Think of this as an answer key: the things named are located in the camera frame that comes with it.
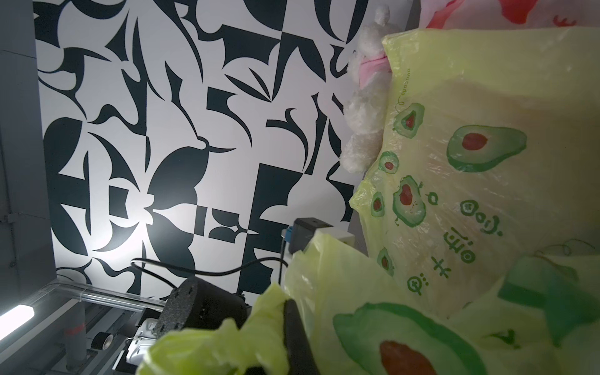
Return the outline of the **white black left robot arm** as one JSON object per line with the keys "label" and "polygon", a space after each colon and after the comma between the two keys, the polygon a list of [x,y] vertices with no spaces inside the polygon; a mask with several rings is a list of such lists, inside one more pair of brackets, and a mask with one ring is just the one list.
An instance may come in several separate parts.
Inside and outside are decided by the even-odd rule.
{"label": "white black left robot arm", "polygon": [[215,330],[231,318],[240,328],[250,307],[240,294],[227,292],[208,281],[190,277],[173,289],[162,312],[144,309],[136,321],[135,334],[126,340],[112,372],[134,374],[147,351],[161,337],[184,329]]}

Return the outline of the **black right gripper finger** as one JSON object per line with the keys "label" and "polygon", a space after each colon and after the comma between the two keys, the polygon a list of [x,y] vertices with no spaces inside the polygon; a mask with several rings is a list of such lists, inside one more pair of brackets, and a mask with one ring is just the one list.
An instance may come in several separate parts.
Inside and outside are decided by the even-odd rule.
{"label": "black right gripper finger", "polygon": [[293,299],[285,301],[283,317],[284,346],[290,365],[288,373],[319,375],[320,371],[313,357],[298,305]]}

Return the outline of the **green avocado print plastic bag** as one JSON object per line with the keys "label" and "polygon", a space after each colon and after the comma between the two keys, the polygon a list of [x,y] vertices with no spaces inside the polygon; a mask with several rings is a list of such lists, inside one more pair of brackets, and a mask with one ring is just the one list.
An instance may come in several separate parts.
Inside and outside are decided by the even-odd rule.
{"label": "green avocado print plastic bag", "polygon": [[284,286],[257,298],[241,327],[170,332],[140,374],[289,374],[284,303],[300,312],[320,374],[597,374],[599,254],[520,259],[450,317],[418,306],[422,275],[401,286],[382,265],[320,234]]}

